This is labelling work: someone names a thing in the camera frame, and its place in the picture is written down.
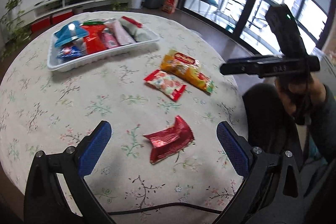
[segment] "red storage box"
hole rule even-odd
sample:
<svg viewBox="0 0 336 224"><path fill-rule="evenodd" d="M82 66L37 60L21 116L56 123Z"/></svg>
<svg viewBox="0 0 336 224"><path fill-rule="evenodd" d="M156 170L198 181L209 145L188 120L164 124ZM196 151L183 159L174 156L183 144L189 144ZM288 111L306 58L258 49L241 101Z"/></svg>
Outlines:
<svg viewBox="0 0 336 224"><path fill-rule="evenodd" d="M31 32L37 32L51 25L50 17L39 20L30 26Z"/></svg>
<svg viewBox="0 0 336 224"><path fill-rule="evenodd" d="M74 15L72 10L66 10L66 11L62 11L60 13L54 14L51 17L51 21L53 24L57 24L60 23L70 17L72 17Z"/></svg>

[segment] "hand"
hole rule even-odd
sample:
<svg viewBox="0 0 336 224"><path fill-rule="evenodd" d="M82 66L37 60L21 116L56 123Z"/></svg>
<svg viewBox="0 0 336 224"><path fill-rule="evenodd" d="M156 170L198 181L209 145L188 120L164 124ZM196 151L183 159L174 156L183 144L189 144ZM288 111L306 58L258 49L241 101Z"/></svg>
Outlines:
<svg viewBox="0 0 336 224"><path fill-rule="evenodd" d="M319 81L319 79L316 77L315 74L311 74L312 81L308 84L308 93L310 95L310 100L314 106L322 104L326 100L326 88L325 86ZM286 112L289 115L293 115L296 111L296 105L294 105L291 100L289 99L289 96L283 92L279 79L277 78L275 81L275 86L277 88L277 92L279 95L279 98L283 104L283 107L285 108ZM306 84L289 84L288 89L290 92L295 94L305 94L306 92Z"/></svg>

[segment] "table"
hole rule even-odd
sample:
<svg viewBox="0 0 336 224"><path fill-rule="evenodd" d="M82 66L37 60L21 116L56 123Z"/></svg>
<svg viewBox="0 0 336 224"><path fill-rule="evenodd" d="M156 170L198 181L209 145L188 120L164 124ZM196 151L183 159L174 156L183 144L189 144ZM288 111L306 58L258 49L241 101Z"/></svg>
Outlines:
<svg viewBox="0 0 336 224"><path fill-rule="evenodd" d="M25 192L35 153L63 152L76 146L101 120L114 133L85 180L108 211L188 202L223 210L242 178L236 174L216 137L229 121L247 138L242 98L232 76L222 76L215 50L175 21L153 15L122 13L142 22L161 40L141 51L100 60L64 73L51 73L46 58L51 35L73 20L111 18L120 12L83 13L52 27L14 60L0 86L0 159L10 180ZM174 48L197 60L215 82L211 96L188 84L177 102L144 85L143 78ZM151 144L142 135L157 132L180 115L195 140L183 151L152 165ZM72 210L80 214L64 179L61 185ZM147 214L114 216L117 223L211 223L216 214L186 207Z"/></svg>

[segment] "metal screw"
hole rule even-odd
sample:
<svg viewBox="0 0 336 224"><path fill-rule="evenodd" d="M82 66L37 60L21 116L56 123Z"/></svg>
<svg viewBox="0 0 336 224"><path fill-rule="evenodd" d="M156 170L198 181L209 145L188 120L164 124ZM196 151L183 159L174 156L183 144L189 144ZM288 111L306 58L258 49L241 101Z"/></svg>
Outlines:
<svg viewBox="0 0 336 224"><path fill-rule="evenodd" d="M39 157L42 157L43 156L43 151L40 150L40 151L37 151L36 154L35 154L35 157L39 158Z"/></svg>
<svg viewBox="0 0 336 224"><path fill-rule="evenodd" d="M260 154L262 151L263 150L260 147L258 147L258 146L256 146L256 147L253 148L253 152L256 153L256 154Z"/></svg>
<svg viewBox="0 0 336 224"><path fill-rule="evenodd" d="M288 157L288 158L290 158L291 156L293 156L293 153L291 152L291 151L286 151L285 152L285 155Z"/></svg>
<svg viewBox="0 0 336 224"><path fill-rule="evenodd" d="M66 150L65 150L68 154L72 154L73 152L75 152L75 148L73 146L69 146Z"/></svg>

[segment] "yellow snack package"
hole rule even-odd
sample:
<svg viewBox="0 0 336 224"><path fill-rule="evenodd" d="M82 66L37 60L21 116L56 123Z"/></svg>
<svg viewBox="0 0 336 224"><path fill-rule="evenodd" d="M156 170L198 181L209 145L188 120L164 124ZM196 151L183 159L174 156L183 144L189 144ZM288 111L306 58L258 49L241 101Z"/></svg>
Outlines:
<svg viewBox="0 0 336 224"><path fill-rule="evenodd" d="M170 50L161 63L163 71L170 72L200 90L211 93L214 83L209 77L199 72L200 66L198 60L175 50Z"/></svg>

